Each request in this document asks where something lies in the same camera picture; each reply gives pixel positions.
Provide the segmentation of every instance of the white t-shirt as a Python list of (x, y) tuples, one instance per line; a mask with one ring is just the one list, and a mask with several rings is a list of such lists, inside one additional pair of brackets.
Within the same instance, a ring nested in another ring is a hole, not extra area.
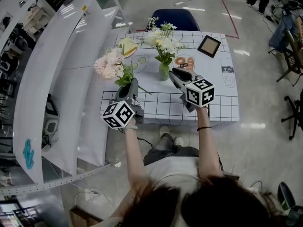
[[(192, 193), (198, 184), (198, 161), (197, 157), (166, 157), (145, 167), (148, 176), (156, 182), (156, 186), (166, 184), (180, 189), (180, 195)], [(177, 206), (180, 212), (181, 202)], [(108, 218), (93, 227), (115, 227), (122, 218)], [(175, 226), (186, 226), (183, 218), (179, 214), (175, 220)]]

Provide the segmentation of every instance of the blue sticker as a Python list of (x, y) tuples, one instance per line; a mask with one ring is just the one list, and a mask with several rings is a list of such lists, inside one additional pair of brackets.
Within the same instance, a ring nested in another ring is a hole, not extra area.
[(23, 156), (25, 158), (25, 163), (27, 165), (27, 169), (31, 169), (34, 165), (34, 150), (31, 150), (30, 139), (27, 139), (24, 144)]

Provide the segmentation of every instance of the black and white cube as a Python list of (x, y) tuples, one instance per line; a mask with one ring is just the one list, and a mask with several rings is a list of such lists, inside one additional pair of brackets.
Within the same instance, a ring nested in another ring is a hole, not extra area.
[(206, 79), (199, 79), (186, 86), (186, 101), (202, 108), (214, 100), (214, 85)]
[(126, 103), (121, 101), (108, 105), (102, 115), (104, 122), (112, 129), (125, 128), (131, 118), (134, 116), (134, 111)]

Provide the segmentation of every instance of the table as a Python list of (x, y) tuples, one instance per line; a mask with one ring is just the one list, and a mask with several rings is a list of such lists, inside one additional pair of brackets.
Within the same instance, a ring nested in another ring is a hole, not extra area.
[[(111, 46), (117, 47), (121, 39), (130, 37), (139, 42), (137, 38), (143, 38), (148, 32), (134, 34), (121, 34), (112, 38)], [(209, 35), (221, 42), (218, 52), (211, 58), (197, 50), (202, 40)], [(227, 125), (237, 122), (239, 116), (238, 90), (230, 54), (225, 35), (199, 31), (174, 31), (173, 37), (180, 40), (183, 38), (183, 45), (187, 49), (179, 50), (176, 57), (182, 56), (186, 60), (194, 59), (194, 71), (215, 85), (214, 101), (209, 105), (209, 116), (212, 126)], [(196, 125), (196, 111), (188, 112), (183, 106), (180, 96), (181, 92), (175, 88), (170, 79), (159, 80), (159, 64), (154, 57), (156, 50), (144, 44), (138, 45), (136, 52), (126, 58), (127, 64), (136, 63), (134, 76), (138, 79), (139, 85), (151, 92), (147, 94), (139, 89), (137, 101), (144, 109), (144, 123), (164, 123), (175, 125)], [(177, 67), (175, 60), (170, 68)], [(110, 100), (115, 97), (118, 86), (114, 81), (105, 82), (105, 90), (102, 95), (100, 114), (108, 106)]]

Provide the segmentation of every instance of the black bracelet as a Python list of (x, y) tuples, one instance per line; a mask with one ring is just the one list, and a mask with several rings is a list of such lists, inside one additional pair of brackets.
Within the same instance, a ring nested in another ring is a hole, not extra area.
[(207, 129), (207, 128), (211, 128), (211, 126), (205, 126), (205, 127), (198, 128), (197, 131), (199, 131), (201, 129)]

